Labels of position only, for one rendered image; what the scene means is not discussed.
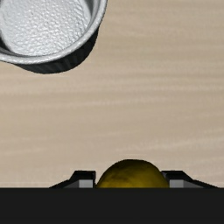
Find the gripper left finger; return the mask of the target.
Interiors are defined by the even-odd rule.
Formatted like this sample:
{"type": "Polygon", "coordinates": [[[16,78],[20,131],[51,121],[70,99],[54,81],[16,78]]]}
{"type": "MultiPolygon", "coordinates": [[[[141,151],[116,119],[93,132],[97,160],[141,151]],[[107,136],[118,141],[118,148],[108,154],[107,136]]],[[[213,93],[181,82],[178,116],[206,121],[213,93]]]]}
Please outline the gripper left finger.
{"type": "Polygon", "coordinates": [[[62,181],[52,188],[94,188],[95,171],[75,171],[70,179],[62,181]]]}

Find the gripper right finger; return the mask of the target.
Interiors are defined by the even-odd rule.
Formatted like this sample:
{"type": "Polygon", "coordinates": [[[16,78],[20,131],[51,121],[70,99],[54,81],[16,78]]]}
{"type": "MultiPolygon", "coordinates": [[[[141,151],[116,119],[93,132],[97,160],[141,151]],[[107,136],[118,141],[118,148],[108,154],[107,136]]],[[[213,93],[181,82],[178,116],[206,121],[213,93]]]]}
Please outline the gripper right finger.
{"type": "Polygon", "coordinates": [[[215,185],[192,179],[183,171],[161,171],[170,188],[215,188],[215,185]]]}

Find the yellow lemon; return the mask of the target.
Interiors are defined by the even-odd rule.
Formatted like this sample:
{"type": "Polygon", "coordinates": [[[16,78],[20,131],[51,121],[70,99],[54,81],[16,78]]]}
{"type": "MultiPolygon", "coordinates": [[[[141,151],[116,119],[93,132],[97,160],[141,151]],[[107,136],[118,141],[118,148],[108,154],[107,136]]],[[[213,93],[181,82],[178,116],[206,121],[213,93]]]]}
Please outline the yellow lemon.
{"type": "Polygon", "coordinates": [[[125,159],[111,165],[100,177],[97,188],[168,188],[169,184],[152,163],[125,159]]]}

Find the white ramekin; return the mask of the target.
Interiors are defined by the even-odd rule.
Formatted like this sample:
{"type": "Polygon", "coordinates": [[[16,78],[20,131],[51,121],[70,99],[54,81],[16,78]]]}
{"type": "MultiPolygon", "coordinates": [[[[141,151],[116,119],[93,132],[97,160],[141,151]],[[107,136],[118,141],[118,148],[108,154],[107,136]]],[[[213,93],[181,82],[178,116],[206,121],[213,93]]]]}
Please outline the white ramekin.
{"type": "Polygon", "coordinates": [[[0,61],[37,74],[81,64],[92,52],[108,0],[0,0],[0,61]]]}

